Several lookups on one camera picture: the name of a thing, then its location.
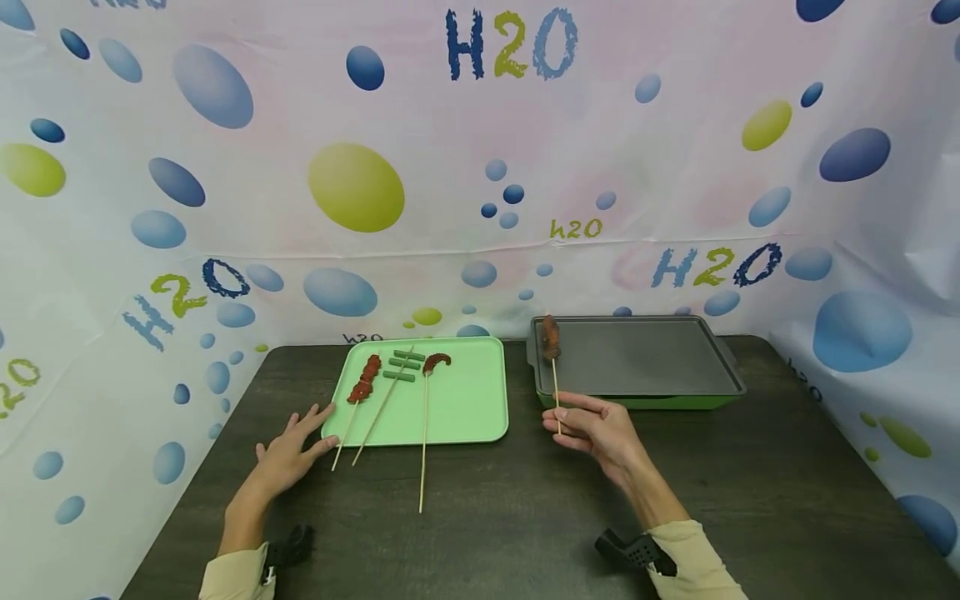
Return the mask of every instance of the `yellow-green bubble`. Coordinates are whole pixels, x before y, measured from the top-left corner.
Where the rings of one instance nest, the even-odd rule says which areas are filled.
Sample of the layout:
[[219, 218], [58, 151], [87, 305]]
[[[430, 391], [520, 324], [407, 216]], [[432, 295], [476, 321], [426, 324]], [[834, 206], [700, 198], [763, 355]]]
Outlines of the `yellow-green bubble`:
[[310, 161], [306, 182], [320, 210], [353, 231], [382, 231], [403, 212], [400, 176], [366, 146], [341, 142], [323, 148]]
[[786, 131], [792, 116], [793, 109], [783, 100], [774, 100], [761, 108], [743, 126], [743, 147], [753, 152], [769, 147]]
[[0, 149], [4, 174], [31, 196], [48, 198], [63, 189], [66, 171], [47, 151], [30, 144], [7, 144]]
[[439, 323], [443, 317], [444, 315], [442, 315], [439, 310], [431, 308], [430, 306], [418, 308], [413, 314], [414, 321], [421, 325], [435, 325]]
[[933, 454], [926, 440], [904, 423], [890, 417], [880, 417], [880, 427], [899, 449], [910, 456], [929, 458]]

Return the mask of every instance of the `left hand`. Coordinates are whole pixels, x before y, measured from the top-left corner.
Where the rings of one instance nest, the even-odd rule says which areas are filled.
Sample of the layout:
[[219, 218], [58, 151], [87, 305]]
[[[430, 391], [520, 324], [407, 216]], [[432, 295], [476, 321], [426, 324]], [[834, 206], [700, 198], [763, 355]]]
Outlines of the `left hand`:
[[301, 480], [318, 458], [340, 442], [337, 436], [327, 436], [305, 452], [302, 451], [306, 437], [324, 424], [333, 412], [334, 406], [333, 402], [330, 402], [321, 411], [320, 405], [314, 404], [303, 419], [294, 413], [288, 419], [283, 433], [275, 437], [270, 445], [257, 444], [257, 465], [248, 477], [247, 484], [253, 486], [269, 501]]

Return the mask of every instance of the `blue bubble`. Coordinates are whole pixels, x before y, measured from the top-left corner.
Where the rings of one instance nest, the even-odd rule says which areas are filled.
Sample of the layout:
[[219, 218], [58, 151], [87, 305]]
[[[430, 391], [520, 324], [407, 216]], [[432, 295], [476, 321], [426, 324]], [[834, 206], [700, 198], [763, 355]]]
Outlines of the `blue bubble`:
[[827, 18], [840, 8], [844, 0], [797, 0], [797, 16], [807, 23]]
[[47, 480], [57, 476], [63, 468], [63, 456], [53, 450], [44, 452], [36, 457], [34, 462], [34, 477]]
[[634, 98], [644, 105], [656, 98], [658, 94], [660, 94], [660, 75], [656, 73], [644, 75], [634, 89]]
[[507, 204], [520, 204], [523, 200], [523, 188], [516, 183], [511, 183], [503, 188], [503, 202]]
[[460, 279], [470, 287], [487, 287], [496, 281], [496, 267], [486, 260], [474, 260], [460, 272]]
[[115, 39], [105, 37], [98, 44], [100, 56], [117, 77], [131, 84], [139, 84], [143, 80], [143, 70], [140, 62], [130, 49]]
[[347, 74], [360, 89], [374, 91], [383, 85], [386, 71], [383, 60], [367, 46], [353, 46], [347, 53]]
[[711, 317], [726, 315], [740, 303], [740, 295], [733, 290], [718, 292], [704, 302], [704, 312]]
[[227, 302], [217, 306], [217, 322], [224, 327], [246, 327], [256, 320], [256, 313], [246, 304]]
[[191, 44], [174, 57], [180, 93], [204, 119], [238, 130], [253, 119], [253, 96], [240, 71], [219, 53]]
[[840, 292], [817, 312], [813, 353], [834, 371], [872, 371], [900, 358], [912, 339], [910, 320], [891, 300], [872, 292]]
[[783, 214], [788, 204], [790, 204], [790, 188], [775, 187], [754, 203], [747, 220], [755, 228], [765, 228]]
[[204, 187], [193, 174], [167, 158], [151, 158], [147, 163], [150, 177], [156, 186], [173, 200], [196, 208], [206, 202]]
[[865, 128], [833, 142], [820, 159], [820, 177], [827, 181], [862, 180], [877, 171], [890, 155], [890, 138], [881, 130]]
[[217, 361], [206, 368], [206, 387], [214, 394], [222, 394], [230, 385], [230, 368]]
[[611, 191], [606, 191], [603, 194], [597, 196], [597, 208], [600, 210], [607, 210], [616, 203], [616, 194]]
[[314, 306], [337, 317], [365, 317], [377, 304], [370, 283], [350, 271], [321, 268], [303, 280], [303, 293]]
[[905, 495], [897, 498], [910, 518], [930, 540], [940, 556], [947, 556], [957, 543], [957, 522], [944, 505], [921, 495]]
[[947, 25], [960, 18], [960, 0], [940, 0], [930, 11], [930, 20]]
[[30, 131], [43, 141], [51, 144], [59, 144], [66, 139], [63, 128], [50, 119], [34, 119], [30, 122]]
[[54, 521], [58, 525], [72, 523], [84, 512], [84, 508], [86, 508], [86, 501], [83, 498], [78, 495], [70, 496], [57, 507], [57, 511], [54, 513]]
[[786, 261], [786, 273], [804, 281], [819, 281], [833, 266], [833, 254], [826, 248], [804, 248], [794, 252]]
[[66, 49], [78, 59], [87, 60], [90, 58], [90, 49], [86, 46], [86, 42], [75, 32], [69, 29], [61, 29], [60, 41], [62, 41]]
[[820, 82], [815, 84], [810, 84], [804, 91], [804, 95], [800, 97], [800, 106], [804, 108], [810, 108], [820, 100], [820, 94], [824, 93], [824, 85]]
[[175, 404], [186, 404], [190, 401], [190, 388], [186, 387], [185, 384], [178, 383], [174, 388], [174, 403]]
[[133, 217], [130, 230], [144, 246], [168, 250], [186, 239], [186, 229], [180, 219], [162, 210], [145, 210]]
[[0, 0], [0, 22], [25, 32], [34, 30], [34, 18], [21, 0]]
[[481, 335], [490, 335], [490, 332], [480, 325], [464, 325], [460, 327], [459, 331], [457, 331], [458, 338], [473, 338]]
[[184, 465], [186, 450], [177, 442], [167, 442], [154, 456], [154, 479], [164, 486], [172, 484], [183, 474]]
[[507, 163], [495, 158], [487, 163], [487, 168], [484, 171], [487, 173], [488, 180], [500, 181], [507, 177]]
[[283, 289], [283, 277], [267, 265], [248, 265], [247, 277], [256, 287], [268, 292], [279, 292]]
[[520, 222], [520, 218], [515, 212], [505, 212], [500, 215], [500, 226], [504, 229], [513, 229]]

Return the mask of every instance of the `beige sleeve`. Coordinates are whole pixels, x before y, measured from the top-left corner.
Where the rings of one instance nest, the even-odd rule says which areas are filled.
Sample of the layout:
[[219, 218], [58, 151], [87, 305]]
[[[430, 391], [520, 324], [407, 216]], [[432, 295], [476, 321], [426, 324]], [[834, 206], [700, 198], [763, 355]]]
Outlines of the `beige sleeve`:
[[276, 578], [260, 585], [267, 544], [218, 556], [206, 564], [200, 600], [274, 600]]
[[747, 600], [700, 523], [674, 521], [647, 533], [677, 564], [676, 577], [660, 575], [652, 565], [647, 567], [661, 600]]

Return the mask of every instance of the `right hand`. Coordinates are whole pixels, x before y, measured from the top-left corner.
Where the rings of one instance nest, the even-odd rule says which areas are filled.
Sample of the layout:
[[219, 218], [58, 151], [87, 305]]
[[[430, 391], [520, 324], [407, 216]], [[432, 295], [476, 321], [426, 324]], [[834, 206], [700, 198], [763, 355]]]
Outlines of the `right hand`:
[[[559, 400], [575, 408], [543, 411], [543, 427], [553, 432], [554, 441], [564, 447], [591, 455], [603, 472], [629, 494], [632, 483], [653, 469], [650, 457], [636, 435], [627, 409], [593, 396], [560, 392]], [[563, 434], [558, 434], [558, 421]]]

